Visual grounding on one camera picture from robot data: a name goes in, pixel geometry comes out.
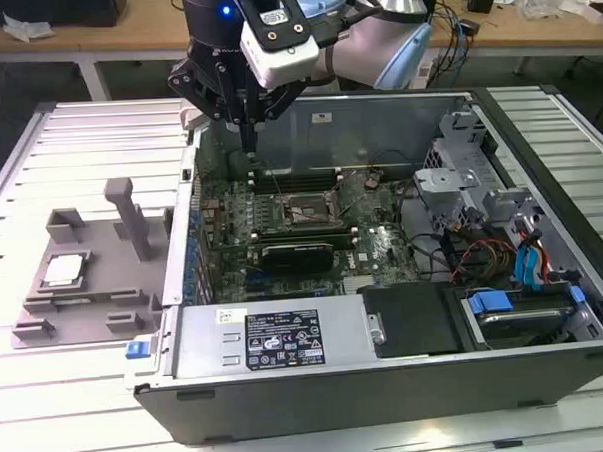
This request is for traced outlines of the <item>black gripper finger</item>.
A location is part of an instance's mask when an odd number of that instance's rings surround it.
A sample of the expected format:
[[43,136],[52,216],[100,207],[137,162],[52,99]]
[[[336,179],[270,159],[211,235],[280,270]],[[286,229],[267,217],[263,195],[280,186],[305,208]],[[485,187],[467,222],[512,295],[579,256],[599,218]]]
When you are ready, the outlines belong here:
[[184,59],[173,68],[168,85],[213,121],[222,121],[237,132],[241,148],[251,152],[249,116],[246,112],[246,74],[239,76],[233,65],[222,57],[199,64]]
[[248,85],[248,113],[250,152],[254,153],[258,144],[257,132],[267,120],[278,119],[281,114],[303,93],[306,81],[293,81],[286,85],[267,90],[256,82]]

